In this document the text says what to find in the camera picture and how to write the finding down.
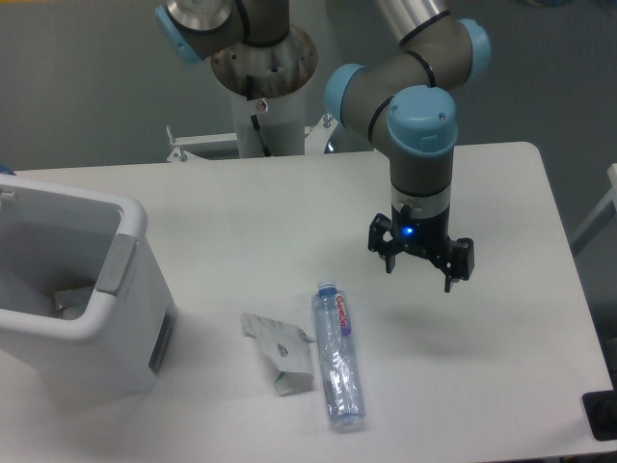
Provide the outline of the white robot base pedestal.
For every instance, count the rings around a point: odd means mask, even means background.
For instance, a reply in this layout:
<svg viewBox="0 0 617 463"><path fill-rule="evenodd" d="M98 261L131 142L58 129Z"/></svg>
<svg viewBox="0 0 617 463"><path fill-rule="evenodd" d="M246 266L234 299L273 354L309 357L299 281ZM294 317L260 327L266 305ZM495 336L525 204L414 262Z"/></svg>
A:
<svg viewBox="0 0 617 463"><path fill-rule="evenodd" d="M288 139L302 149L306 92L317 62L313 40L295 25L272 46L238 42L214 54L212 71L228 91L237 139L252 126L265 131L276 153Z"/></svg>

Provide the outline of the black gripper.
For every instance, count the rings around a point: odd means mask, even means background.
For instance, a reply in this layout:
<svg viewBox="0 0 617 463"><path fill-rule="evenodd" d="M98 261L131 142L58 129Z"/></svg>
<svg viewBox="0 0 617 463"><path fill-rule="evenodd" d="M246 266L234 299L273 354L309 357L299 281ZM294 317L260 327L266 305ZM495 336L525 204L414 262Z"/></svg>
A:
<svg viewBox="0 0 617 463"><path fill-rule="evenodd" d="M417 219L391 207L391 219L377 213L369 225L367 248L375 252L391 274L396 255L407 253L429 260L444 274L444 292L455 283L468 281L474 269L474 242L464 237L449 238L449 207L439 215Z"/></svg>

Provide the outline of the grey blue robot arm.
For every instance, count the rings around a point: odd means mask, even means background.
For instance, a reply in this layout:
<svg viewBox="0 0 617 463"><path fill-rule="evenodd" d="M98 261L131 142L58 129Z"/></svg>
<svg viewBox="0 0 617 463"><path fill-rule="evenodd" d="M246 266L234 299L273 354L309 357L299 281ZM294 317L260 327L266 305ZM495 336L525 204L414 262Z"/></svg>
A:
<svg viewBox="0 0 617 463"><path fill-rule="evenodd" d="M451 90L484 71L492 48L475 21L444 1L382 1L399 54L375 68L347 64L329 78L326 112L389 160L391 213L370 224L367 247L392 270L397 255L430 261L446 286L467 280L473 242L448 234L458 137ZM209 61L234 104L243 157L301 154L297 96L313 77L316 47L291 23L286 1L167 1L155 11L188 64Z"/></svg>

